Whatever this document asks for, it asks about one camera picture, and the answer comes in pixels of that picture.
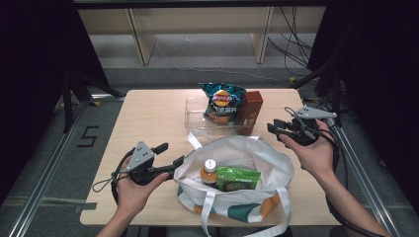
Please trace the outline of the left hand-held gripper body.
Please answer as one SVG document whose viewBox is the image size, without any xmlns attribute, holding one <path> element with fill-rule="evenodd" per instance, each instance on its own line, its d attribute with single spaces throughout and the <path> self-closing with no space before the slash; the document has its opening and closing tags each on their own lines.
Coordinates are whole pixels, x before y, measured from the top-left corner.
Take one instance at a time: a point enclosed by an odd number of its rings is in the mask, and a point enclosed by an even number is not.
<svg viewBox="0 0 419 237">
<path fill-rule="evenodd" d="M 143 141 L 139 141 L 121 173 L 127 173 L 136 184 L 145 186 L 157 176 L 153 162 L 154 152 Z"/>
</svg>

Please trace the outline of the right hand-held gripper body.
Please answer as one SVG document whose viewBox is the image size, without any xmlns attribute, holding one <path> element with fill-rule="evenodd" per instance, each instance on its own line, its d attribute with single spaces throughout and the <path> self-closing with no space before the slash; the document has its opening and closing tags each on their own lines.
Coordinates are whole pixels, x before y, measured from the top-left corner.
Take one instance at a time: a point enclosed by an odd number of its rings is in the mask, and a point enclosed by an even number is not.
<svg viewBox="0 0 419 237">
<path fill-rule="evenodd" d="M 304 105 L 299 110 L 285 107 L 285 111 L 293 118 L 286 122 L 284 132 L 296 143 L 306 146 L 314 143 L 320 136 L 318 119 L 335 119 L 336 113 L 330 113 Z"/>
</svg>

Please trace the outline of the brown cardboard box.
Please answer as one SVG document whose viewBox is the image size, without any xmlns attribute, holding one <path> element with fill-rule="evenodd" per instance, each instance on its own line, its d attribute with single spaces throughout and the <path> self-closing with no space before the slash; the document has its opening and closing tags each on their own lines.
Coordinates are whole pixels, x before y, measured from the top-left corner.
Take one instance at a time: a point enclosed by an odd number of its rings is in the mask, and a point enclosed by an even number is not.
<svg viewBox="0 0 419 237">
<path fill-rule="evenodd" d="M 249 135 L 252 132 L 262 105 L 263 98 L 259 91 L 250 91 L 244 94 L 237 116 L 237 134 Z"/>
</svg>

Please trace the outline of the orange juice bottle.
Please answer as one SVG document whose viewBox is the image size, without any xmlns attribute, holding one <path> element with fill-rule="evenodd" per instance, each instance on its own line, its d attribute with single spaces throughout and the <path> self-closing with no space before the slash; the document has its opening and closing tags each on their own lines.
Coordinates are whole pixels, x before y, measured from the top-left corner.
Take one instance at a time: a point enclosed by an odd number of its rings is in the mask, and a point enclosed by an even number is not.
<svg viewBox="0 0 419 237">
<path fill-rule="evenodd" d="M 208 159 L 201 169 L 201 181 L 203 184 L 216 188 L 218 183 L 217 166 L 213 159 Z"/>
</svg>

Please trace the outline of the white printed tote bag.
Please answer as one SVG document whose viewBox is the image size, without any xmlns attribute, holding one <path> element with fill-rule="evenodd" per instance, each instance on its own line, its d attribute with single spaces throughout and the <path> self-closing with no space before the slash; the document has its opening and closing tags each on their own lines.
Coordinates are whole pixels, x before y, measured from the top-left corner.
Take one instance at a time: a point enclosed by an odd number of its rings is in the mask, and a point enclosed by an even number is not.
<svg viewBox="0 0 419 237">
<path fill-rule="evenodd" d="M 211 216 L 222 216 L 244 223 L 259 223 L 275 208 L 280 218 L 265 230 L 246 237 L 276 237 L 286 232 L 292 217 L 288 185 L 294 174 L 291 158 L 254 136 L 232 135 L 200 144 L 195 134 L 188 134 L 195 147 L 176 169 L 174 180 L 179 184 L 178 199 L 191 212 L 201 216 L 201 225 L 208 229 Z M 261 174 L 253 190 L 222 192 L 201 182 L 200 171 L 212 159 L 220 167 L 248 168 Z"/>
</svg>

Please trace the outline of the clear plastic tray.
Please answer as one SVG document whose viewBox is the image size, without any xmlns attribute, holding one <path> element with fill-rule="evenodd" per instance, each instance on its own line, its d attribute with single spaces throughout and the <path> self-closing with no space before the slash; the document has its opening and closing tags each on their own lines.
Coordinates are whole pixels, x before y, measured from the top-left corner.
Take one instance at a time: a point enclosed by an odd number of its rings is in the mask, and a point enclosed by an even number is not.
<svg viewBox="0 0 419 237">
<path fill-rule="evenodd" d="M 216 128 L 250 128 L 256 123 L 258 113 L 251 113 L 244 121 L 239 124 L 221 124 L 217 123 L 205 115 L 209 99 L 207 97 L 192 97 L 186 99 L 185 107 L 185 128 L 196 129 L 216 129 Z"/>
</svg>

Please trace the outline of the blue chip bag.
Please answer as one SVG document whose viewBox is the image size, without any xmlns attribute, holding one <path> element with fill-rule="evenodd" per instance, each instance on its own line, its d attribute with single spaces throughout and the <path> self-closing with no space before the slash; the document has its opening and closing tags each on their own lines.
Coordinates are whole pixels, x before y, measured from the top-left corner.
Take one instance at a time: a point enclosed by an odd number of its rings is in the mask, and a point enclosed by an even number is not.
<svg viewBox="0 0 419 237">
<path fill-rule="evenodd" d="M 219 124 L 235 125 L 237 115 L 246 93 L 243 87 L 229 83 L 201 83 L 208 98 L 205 116 Z"/>
</svg>

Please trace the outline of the green snack packet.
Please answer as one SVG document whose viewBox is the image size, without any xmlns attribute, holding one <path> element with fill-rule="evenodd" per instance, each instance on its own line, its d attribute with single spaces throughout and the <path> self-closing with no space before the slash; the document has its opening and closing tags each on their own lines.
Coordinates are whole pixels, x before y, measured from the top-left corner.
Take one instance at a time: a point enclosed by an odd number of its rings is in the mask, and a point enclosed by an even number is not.
<svg viewBox="0 0 419 237">
<path fill-rule="evenodd" d="M 220 166 L 217 169 L 218 189 L 222 192 L 255 190 L 261 173 L 251 169 Z"/>
</svg>

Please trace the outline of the person's right hand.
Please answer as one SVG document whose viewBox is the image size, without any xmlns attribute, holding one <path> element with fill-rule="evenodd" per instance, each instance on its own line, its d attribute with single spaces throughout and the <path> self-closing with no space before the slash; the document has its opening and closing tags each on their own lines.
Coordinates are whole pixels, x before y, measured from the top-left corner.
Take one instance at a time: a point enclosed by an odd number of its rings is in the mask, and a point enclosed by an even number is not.
<svg viewBox="0 0 419 237">
<path fill-rule="evenodd" d="M 316 122 L 324 136 L 320 136 L 314 143 L 302 146 L 285 134 L 280 135 L 280 140 L 295 153 L 301 167 L 320 182 L 334 176 L 333 145 L 329 142 L 333 138 L 328 134 L 329 129 L 324 122 Z"/>
</svg>

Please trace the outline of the person's left hand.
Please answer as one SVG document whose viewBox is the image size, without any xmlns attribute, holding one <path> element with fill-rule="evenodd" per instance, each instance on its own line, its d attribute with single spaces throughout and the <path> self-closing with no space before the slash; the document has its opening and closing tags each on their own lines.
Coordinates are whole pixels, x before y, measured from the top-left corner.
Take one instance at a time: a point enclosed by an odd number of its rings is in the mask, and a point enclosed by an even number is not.
<svg viewBox="0 0 419 237">
<path fill-rule="evenodd" d="M 144 209 L 152 192 L 163 184 L 167 178 L 168 174 L 163 173 L 145 186 L 136 184 L 131 178 L 120 179 L 117 186 L 119 195 L 118 212 L 136 216 Z"/>
</svg>

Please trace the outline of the black tripod stand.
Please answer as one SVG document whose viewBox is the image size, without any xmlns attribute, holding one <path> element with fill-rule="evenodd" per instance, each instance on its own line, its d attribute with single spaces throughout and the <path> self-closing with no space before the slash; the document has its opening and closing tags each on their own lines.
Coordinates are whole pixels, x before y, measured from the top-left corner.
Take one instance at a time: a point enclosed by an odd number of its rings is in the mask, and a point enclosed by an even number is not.
<svg viewBox="0 0 419 237">
<path fill-rule="evenodd" d="M 104 83 L 99 82 L 98 80 L 94 80 L 84 73 L 77 71 L 66 72 L 64 78 L 62 79 L 62 99 L 64 103 L 65 132 L 67 132 L 73 125 L 71 94 L 74 94 L 79 102 L 88 102 L 93 98 L 92 94 L 88 90 L 89 85 L 96 87 L 116 98 L 125 96 L 125 94 L 122 92 L 119 92 L 111 88 L 109 85 L 105 85 Z"/>
<path fill-rule="evenodd" d="M 293 89 L 298 89 L 313 79 L 318 78 L 319 81 L 315 87 L 315 94 L 323 97 L 327 94 L 331 95 L 332 111 L 337 114 L 335 124 L 338 127 L 342 126 L 341 110 L 340 110 L 340 95 L 341 95 L 341 81 L 335 62 L 326 62 L 307 76 L 292 84 Z"/>
</svg>

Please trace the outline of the black curtain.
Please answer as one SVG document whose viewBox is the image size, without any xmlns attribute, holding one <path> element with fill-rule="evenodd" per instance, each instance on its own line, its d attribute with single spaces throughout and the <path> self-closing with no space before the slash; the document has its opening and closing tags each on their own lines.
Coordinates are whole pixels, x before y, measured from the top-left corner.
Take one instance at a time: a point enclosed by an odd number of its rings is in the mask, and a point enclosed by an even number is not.
<svg viewBox="0 0 419 237">
<path fill-rule="evenodd" d="M 326 62 L 352 23 L 339 74 L 359 123 L 419 212 L 419 0 L 331 0 L 310 69 Z"/>
<path fill-rule="evenodd" d="M 70 72 L 108 83 L 73 0 L 0 0 L 0 204 L 33 156 Z"/>
</svg>

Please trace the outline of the light wooden desk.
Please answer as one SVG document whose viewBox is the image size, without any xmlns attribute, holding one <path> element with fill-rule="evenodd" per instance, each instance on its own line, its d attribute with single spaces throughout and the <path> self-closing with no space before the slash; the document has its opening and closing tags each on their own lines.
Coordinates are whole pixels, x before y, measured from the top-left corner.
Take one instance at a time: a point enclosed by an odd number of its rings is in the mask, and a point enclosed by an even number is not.
<svg viewBox="0 0 419 237">
<path fill-rule="evenodd" d="M 315 34 L 323 7 L 224 7 L 81 10 L 90 35 L 131 35 L 141 65 L 146 65 L 159 35 L 248 34 L 255 60 L 264 61 L 270 34 L 286 33 L 291 23 Z"/>
</svg>

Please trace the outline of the aluminium floor rail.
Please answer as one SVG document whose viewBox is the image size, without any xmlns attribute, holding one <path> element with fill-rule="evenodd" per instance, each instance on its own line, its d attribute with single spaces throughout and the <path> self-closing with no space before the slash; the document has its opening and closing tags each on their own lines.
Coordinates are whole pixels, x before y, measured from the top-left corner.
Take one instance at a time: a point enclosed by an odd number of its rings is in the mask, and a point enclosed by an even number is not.
<svg viewBox="0 0 419 237">
<path fill-rule="evenodd" d="M 356 154 L 343 128 L 340 127 L 333 118 L 328 120 L 331 129 L 335 132 L 337 140 L 347 157 L 347 162 L 352 169 L 352 172 L 361 188 L 371 211 L 378 220 L 378 222 L 391 234 L 392 237 L 400 237 L 390 212 L 385 206 L 383 200 L 378 195 L 377 189 L 374 187 L 367 171 L 364 169 L 360 158 Z"/>
<path fill-rule="evenodd" d="M 25 237 L 25 234 L 42 202 L 42 198 L 62 160 L 65 151 L 67 150 L 75 127 L 89 103 L 90 101 L 78 102 L 77 105 L 74 105 L 73 102 L 70 103 L 70 108 L 74 110 L 73 122 L 60 136 L 57 145 L 54 147 L 52 155 L 49 157 L 46 167 L 42 171 L 42 175 L 38 178 L 38 182 L 34 190 L 27 198 L 11 232 L 8 234 L 8 237 Z"/>
</svg>

